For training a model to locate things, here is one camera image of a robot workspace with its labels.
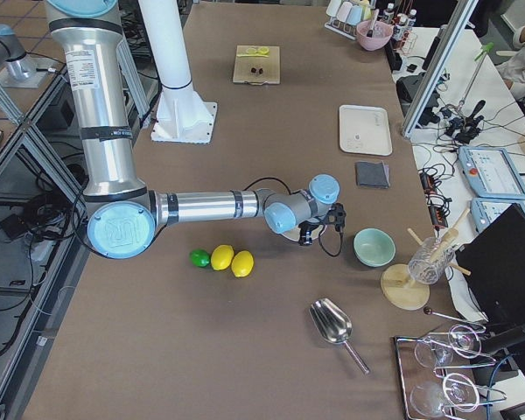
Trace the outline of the black gripper arm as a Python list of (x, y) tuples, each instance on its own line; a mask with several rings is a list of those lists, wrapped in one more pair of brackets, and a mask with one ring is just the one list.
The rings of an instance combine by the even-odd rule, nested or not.
[(301, 246), (311, 246), (313, 244), (312, 232), (320, 228), (318, 232), (318, 243), (319, 246), (323, 248), (324, 245), (321, 241), (321, 235), (326, 227), (333, 226), (334, 230), (339, 234), (339, 246), (342, 247), (346, 216), (347, 213), (341, 203), (337, 202), (332, 204), (325, 215), (317, 217), (315, 221), (307, 220), (298, 225), (300, 233), (297, 243)]

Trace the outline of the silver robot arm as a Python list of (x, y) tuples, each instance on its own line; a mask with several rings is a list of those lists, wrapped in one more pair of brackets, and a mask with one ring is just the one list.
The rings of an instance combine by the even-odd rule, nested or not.
[[(160, 103), (157, 141), (207, 144), (217, 112), (193, 87), (179, 8), (173, 1), (139, 4), (157, 65)], [(309, 245), (325, 226), (342, 232), (346, 213), (340, 186), (319, 174), (308, 187), (281, 194), (270, 189), (225, 192), (155, 192), (137, 176), (133, 132), (123, 104), (117, 50), (123, 27), (115, 1), (49, 1), (52, 37), (66, 56), (88, 182), (80, 192), (87, 243), (95, 253), (126, 259), (144, 252), (167, 226), (183, 222), (262, 217), (282, 234), (292, 229)]]

